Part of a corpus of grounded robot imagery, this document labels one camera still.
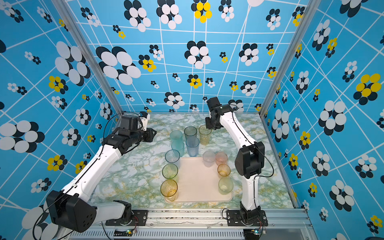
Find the short green cup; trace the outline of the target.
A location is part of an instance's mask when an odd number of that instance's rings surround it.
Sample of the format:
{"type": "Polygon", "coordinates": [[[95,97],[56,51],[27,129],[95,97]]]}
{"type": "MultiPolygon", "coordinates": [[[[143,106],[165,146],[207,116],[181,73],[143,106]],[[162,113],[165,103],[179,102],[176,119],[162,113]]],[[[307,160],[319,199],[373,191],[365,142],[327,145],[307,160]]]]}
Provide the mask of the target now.
{"type": "Polygon", "coordinates": [[[219,183],[219,193],[222,195],[230,194],[234,188],[234,183],[229,177],[220,178],[219,183]]]}

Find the short pink dimpled cup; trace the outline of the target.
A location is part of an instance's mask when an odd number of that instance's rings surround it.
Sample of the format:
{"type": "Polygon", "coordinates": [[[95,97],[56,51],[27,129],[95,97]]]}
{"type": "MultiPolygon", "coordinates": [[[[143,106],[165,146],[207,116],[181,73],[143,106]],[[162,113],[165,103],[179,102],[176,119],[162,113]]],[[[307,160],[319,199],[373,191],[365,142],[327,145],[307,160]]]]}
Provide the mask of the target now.
{"type": "Polygon", "coordinates": [[[222,164],[227,164],[228,162],[228,155],[225,152],[217,152],[215,155],[216,158],[216,164],[222,165],[222,164]]]}

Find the short yellow cup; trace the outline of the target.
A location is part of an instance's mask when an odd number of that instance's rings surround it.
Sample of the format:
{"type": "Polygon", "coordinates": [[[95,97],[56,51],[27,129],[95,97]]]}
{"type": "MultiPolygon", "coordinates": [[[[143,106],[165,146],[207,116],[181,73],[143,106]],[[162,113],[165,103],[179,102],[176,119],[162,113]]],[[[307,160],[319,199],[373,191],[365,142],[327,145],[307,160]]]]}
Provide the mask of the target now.
{"type": "Polygon", "coordinates": [[[227,178],[231,174],[231,168],[227,164],[220,164],[217,168],[219,178],[227,178]]]}

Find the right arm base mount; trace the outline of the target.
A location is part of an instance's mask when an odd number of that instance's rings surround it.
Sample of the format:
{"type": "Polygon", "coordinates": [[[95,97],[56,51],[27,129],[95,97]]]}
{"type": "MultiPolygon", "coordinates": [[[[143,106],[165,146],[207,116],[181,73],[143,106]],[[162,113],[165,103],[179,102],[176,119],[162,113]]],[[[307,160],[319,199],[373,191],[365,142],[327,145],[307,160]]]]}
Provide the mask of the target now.
{"type": "Polygon", "coordinates": [[[265,211],[227,210],[224,215],[229,227],[266,227],[268,220],[265,211]]]}

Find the short clear dimpled cup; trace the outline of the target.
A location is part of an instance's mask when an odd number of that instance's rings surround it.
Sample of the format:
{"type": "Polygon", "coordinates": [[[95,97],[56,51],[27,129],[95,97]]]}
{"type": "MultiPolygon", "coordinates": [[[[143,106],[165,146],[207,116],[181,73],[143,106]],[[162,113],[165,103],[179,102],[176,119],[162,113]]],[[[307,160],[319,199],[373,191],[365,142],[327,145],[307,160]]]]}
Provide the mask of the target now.
{"type": "Polygon", "coordinates": [[[203,153],[203,163],[205,167],[210,168],[216,162],[216,154],[213,151],[206,151],[203,153]]]}

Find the blue clear tall glass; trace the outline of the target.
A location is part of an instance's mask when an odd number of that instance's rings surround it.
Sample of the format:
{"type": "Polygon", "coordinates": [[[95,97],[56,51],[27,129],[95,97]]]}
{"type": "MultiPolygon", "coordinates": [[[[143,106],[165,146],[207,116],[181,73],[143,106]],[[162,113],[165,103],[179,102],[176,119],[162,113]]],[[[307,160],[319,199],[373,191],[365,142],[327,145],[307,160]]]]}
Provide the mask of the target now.
{"type": "Polygon", "coordinates": [[[169,150],[165,154],[165,159],[169,164],[174,164],[178,168],[181,166],[181,161],[180,161],[180,152],[177,150],[169,150]]]}

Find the green tall glass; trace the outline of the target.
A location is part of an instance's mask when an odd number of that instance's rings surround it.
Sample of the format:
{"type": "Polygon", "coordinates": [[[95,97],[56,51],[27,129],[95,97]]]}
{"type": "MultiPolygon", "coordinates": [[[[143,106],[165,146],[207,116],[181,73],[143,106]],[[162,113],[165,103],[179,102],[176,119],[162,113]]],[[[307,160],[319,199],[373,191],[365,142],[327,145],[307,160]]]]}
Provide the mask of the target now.
{"type": "Polygon", "coordinates": [[[166,180],[178,181],[178,172],[179,169],[175,164],[167,164],[162,169],[162,175],[166,180]]]}

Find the yellow tall glass front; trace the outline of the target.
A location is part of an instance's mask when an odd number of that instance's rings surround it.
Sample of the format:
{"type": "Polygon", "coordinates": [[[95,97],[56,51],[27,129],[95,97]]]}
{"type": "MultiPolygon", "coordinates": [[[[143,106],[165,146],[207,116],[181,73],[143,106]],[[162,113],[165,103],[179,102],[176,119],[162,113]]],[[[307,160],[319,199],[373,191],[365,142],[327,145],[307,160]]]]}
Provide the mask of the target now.
{"type": "Polygon", "coordinates": [[[161,185],[161,194],[166,201],[174,202],[178,198],[178,184],[170,179],[165,180],[161,185]]]}

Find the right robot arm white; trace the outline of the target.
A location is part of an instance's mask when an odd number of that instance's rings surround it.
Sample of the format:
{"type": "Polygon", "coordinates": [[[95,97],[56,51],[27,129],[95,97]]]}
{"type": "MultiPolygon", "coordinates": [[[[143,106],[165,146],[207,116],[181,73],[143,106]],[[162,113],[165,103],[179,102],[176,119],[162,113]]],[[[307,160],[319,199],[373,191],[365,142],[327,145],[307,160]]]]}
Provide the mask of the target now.
{"type": "Polygon", "coordinates": [[[258,188],[265,166],[265,145],[247,133],[230,105],[222,105],[217,97],[208,99],[207,105],[210,116],[206,117],[206,127],[210,130],[225,128],[239,149],[235,167],[243,184],[240,214],[242,221],[250,225],[262,215],[258,188]]]}

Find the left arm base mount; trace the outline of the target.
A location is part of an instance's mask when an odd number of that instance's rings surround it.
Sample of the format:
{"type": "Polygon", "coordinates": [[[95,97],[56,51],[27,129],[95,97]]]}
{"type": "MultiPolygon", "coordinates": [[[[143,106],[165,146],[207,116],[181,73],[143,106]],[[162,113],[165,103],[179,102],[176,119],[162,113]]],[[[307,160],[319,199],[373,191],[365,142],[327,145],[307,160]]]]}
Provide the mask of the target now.
{"type": "Polygon", "coordinates": [[[108,220],[106,226],[133,226],[142,227],[146,225],[148,219],[148,210],[132,210],[132,218],[129,221],[123,219],[108,220]]]}

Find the yellow tall glass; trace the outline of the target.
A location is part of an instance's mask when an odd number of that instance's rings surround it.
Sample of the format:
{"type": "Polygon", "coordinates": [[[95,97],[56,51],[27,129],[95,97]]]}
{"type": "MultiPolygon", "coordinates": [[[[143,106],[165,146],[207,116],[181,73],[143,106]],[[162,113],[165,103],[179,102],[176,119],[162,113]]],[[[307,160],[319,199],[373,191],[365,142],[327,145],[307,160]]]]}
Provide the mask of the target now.
{"type": "Polygon", "coordinates": [[[199,135],[200,135],[200,144],[208,145],[210,142],[212,130],[208,129],[205,125],[199,127],[199,135]]]}
{"type": "Polygon", "coordinates": [[[165,180],[161,185],[161,194],[166,201],[174,202],[178,198],[178,184],[170,179],[165,180]]]}

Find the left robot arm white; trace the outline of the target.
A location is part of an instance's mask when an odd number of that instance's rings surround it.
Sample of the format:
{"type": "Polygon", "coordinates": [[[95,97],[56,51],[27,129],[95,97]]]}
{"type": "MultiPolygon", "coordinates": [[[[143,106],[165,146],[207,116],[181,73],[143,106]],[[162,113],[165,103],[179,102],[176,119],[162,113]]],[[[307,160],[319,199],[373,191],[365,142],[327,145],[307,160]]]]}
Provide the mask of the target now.
{"type": "Polygon", "coordinates": [[[102,146],[85,168],[62,190],[51,191],[47,196],[52,223],[82,233],[93,223],[109,220],[129,224],[134,219],[132,205],[125,201],[92,206],[88,203],[109,168],[140,143],[151,143],[156,131],[148,128],[150,114],[124,112],[120,126],[103,139],[102,146]]]}

